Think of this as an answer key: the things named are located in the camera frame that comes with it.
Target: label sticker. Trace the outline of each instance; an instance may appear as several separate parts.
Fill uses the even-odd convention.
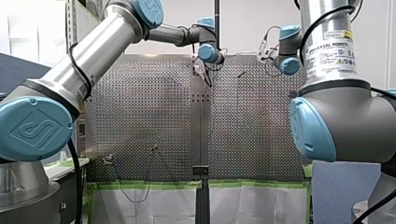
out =
[[[307,76],[324,77],[332,71],[356,73],[353,42],[349,39],[331,39],[305,50]]]
[[[349,38],[352,39],[352,33],[348,30],[333,30],[324,33],[324,39],[334,39],[334,38]]]

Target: blue joint cap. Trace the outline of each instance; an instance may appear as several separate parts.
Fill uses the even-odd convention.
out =
[[[300,33],[300,26],[298,25],[287,25],[280,28],[279,40],[291,38],[294,35]]]
[[[202,17],[201,19],[198,20],[197,24],[209,27],[211,29],[215,29],[215,22],[211,17]]]
[[[205,63],[214,63],[217,59],[216,50],[209,44],[203,44],[198,50],[198,57]]]
[[[396,88],[389,89],[388,92],[390,92],[392,95],[396,95]]]
[[[29,96],[0,106],[0,127],[0,158],[39,161],[66,146],[73,120],[58,102]]]
[[[161,0],[129,0],[137,15],[150,29],[163,24],[163,4]]]
[[[311,160],[336,160],[335,144],[325,121],[304,97],[291,101],[290,125],[294,144],[303,156]]]
[[[300,70],[300,61],[295,57],[290,57],[280,63],[280,70],[283,74],[292,76]]]

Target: perforated metal panel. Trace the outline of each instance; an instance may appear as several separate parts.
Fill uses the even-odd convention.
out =
[[[122,56],[88,105],[89,180],[191,179],[190,85],[187,57]]]
[[[89,180],[145,179],[149,167],[151,180],[190,180],[192,162],[207,154],[210,178],[302,180],[288,95],[304,75],[271,77],[255,57],[234,56],[208,92],[191,67],[187,56],[129,55],[114,64],[88,105]],[[161,153],[150,154],[156,146]],[[110,154],[115,165],[106,166]]]
[[[273,66],[267,71],[279,73]],[[211,178],[303,179],[303,158],[290,134],[288,96],[303,84],[302,73],[266,75],[253,56],[226,60],[211,91]]]

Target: universal robots logo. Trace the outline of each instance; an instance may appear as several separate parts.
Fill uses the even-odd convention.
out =
[[[31,111],[19,122],[10,134],[37,150],[44,150],[62,128],[61,123],[37,109]]]
[[[160,3],[156,0],[146,0],[145,5],[150,9],[152,16],[157,17],[161,13]]]

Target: wall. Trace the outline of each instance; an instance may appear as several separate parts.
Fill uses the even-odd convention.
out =
[[[389,73],[388,16],[391,2],[391,0],[364,1],[361,14],[352,25],[359,74],[378,88],[386,88],[390,83],[387,73]],[[190,26],[200,17],[213,17],[214,1],[163,0],[163,9],[165,23]],[[222,48],[229,50],[229,54],[256,51],[271,25],[296,23],[300,23],[300,15],[291,0],[220,1],[220,44]],[[276,44],[276,37],[277,31],[273,31],[269,37],[271,45]],[[125,53],[185,54],[191,53],[191,47],[176,48],[168,44],[142,41],[129,47]]]

